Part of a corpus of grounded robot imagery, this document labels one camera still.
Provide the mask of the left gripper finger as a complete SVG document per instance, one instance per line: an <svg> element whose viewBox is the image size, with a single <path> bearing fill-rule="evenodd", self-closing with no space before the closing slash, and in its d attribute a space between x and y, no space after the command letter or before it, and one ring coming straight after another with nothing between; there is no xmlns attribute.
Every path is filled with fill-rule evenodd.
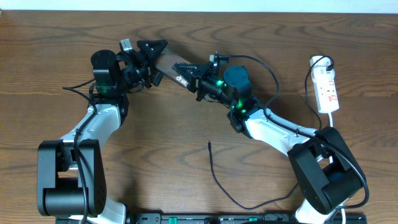
<svg viewBox="0 0 398 224"><path fill-rule="evenodd" d="M164 74L158 70L155 70L153 72L151 72L150 75L150 82L154 85L154 86L159 86L159 84L162 81Z"/></svg>
<svg viewBox="0 0 398 224"><path fill-rule="evenodd" d="M136 44L146 60L154 61L166 48L168 42L166 40L138 40Z"/></svg>

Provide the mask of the black mounting rail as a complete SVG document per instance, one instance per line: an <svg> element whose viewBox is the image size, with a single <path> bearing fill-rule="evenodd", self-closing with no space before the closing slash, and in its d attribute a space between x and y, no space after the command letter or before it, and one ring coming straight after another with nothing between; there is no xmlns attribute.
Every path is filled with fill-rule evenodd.
<svg viewBox="0 0 398 224"><path fill-rule="evenodd" d="M129 214L127 224L238 224L238 223L345 223L367 224L366 215L336 213L318 215L314 212L267 213L137 213Z"/></svg>

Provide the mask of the Galaxy S25 Ultra smartphone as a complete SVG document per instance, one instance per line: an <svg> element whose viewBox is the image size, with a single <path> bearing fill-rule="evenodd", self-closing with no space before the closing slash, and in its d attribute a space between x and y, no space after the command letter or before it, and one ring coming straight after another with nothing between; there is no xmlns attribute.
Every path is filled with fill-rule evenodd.
<svg viewBox="0 0 398 224"><path fill-rule="evenodd" d="M175 83L179 84L183 88L188 88L188 82L186 79L173 69L176 63L181 63L183 65L190 64L189 61L185 60L175 52L165 48L156 59L155 67Z"/></svg>

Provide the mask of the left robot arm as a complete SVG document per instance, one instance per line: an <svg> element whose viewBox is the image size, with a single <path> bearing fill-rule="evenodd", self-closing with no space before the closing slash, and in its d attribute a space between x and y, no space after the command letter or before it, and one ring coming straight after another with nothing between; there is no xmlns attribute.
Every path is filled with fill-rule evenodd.
<svg viewBox="0 0 398 224"><path fill-rule="evenodd" d="M166 40L128 39L120 51L91 56L93 79L84 118L58 140L43 141L37 151L37 209L58 223L129 223L127 207L107 196L101 149L126 119L129 92L159 85L155 61Z"/></svg>

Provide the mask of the white power strip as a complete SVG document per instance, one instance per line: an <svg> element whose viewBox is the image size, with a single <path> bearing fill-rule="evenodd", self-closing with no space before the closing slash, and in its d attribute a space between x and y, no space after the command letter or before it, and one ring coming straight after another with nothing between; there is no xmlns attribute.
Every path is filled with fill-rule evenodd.
<svg viewBox="0 0 398 224"><path fill-rule="evenodd" d="M339 109L335 86L335 71L332 60L321 55L310 59L311 79L315 89L317 110L319 113L332 113Z"/></svg>

